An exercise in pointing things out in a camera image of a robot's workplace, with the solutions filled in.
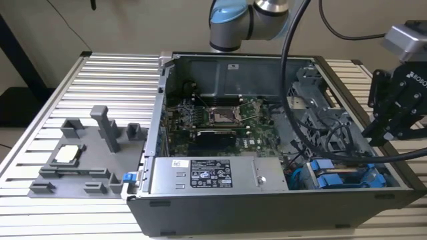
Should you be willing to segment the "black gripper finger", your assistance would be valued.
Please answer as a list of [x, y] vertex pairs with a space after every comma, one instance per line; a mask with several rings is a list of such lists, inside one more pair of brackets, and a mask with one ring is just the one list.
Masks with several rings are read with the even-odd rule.
[[389, 121], [397, 112], [394, 105], [400, 94], [400, 80], [388, 71], [376, 69], [372, 73], [366, 106], [372, 109], [370, 123], [361, 135], [370, 138], [369, 145], [380, 147], [386, 140], [384, 135], [392, 129]]
[[398, 140], [422, 139], [427, 137], [427, 128], [410, 129], [412, 125], [421, 119], [421, 115], [410, 112], [398, 112], [396, 114], [397, 127], [396, 138]]

